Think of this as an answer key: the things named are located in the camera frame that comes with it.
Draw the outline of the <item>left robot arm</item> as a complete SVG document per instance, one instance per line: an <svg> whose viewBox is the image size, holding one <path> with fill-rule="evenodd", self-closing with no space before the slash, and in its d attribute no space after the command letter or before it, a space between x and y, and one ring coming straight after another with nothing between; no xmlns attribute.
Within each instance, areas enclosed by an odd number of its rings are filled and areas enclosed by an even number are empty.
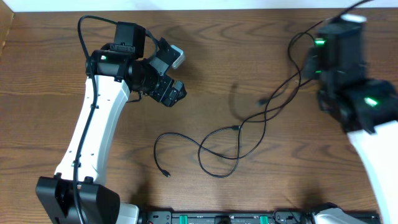
<svg viewBox="0 0 398 224"><path fill-rule="evenodd" d="M53 223L141 223L139 207L105 186L119 116L133 92L167 107L187 94L167 75L185 60L183 50L154 39L154 53L145 58L151 33L130 22L115 26L112 42L85 55L85 98L72 140L53 177L41 177L35 189Z"/></svg>

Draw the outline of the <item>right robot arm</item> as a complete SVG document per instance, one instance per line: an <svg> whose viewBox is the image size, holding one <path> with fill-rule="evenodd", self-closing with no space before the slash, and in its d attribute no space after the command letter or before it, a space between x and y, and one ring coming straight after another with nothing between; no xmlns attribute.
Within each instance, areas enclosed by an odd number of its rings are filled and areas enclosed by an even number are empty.
<svg viewBox="0 0 398 224"><path fill-rule="evenodd" d="M397 90L368 78L366 18L343 14L319 29L303 74L319 81L319 107L336 119L366 169L384 223L397 223Z"/></svg>

